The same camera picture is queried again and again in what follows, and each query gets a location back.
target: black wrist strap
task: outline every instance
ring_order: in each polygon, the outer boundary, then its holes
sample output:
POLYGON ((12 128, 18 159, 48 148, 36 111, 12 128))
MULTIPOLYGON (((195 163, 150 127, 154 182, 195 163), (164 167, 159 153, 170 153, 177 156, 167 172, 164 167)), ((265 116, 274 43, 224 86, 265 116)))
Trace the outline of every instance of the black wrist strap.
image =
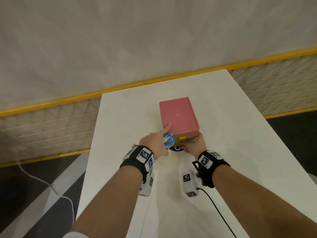
POLYGON ((210 188, 215 187, 212 182, 212 174, 215 169, 220 165, 230 166, 220 154, 209 150, 202 152, 198 156, 198 160, 193 162, 193 165, 198 171, 198 176, 202 179, 203 185, 210 188))
POLYGON ((123 158, 120 168, 126 165, 134 166, 143 176, 143 183, 146 182, 146 176, 154 163, 153 152, 146 146, 138 145, 132 148, 123 158))

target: white table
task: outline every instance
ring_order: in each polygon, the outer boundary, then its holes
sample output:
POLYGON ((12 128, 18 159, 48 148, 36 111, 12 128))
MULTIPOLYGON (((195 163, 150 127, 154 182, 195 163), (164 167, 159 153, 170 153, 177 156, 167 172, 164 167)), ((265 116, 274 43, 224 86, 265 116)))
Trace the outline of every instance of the white table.
MULTIPOLYGON (((317 188, 227 70, 102 95, 77 217, 141 137, 162 128, 159 102, 189 97, 209 149, 317 221, 317 188)), ((233 237, 208 197, 188 198, 180 174, 193 157, 170 151, 154 165, 127 237, 233 237)), ((248 237, 215 189, 205 188, 238 238, 248 237)))

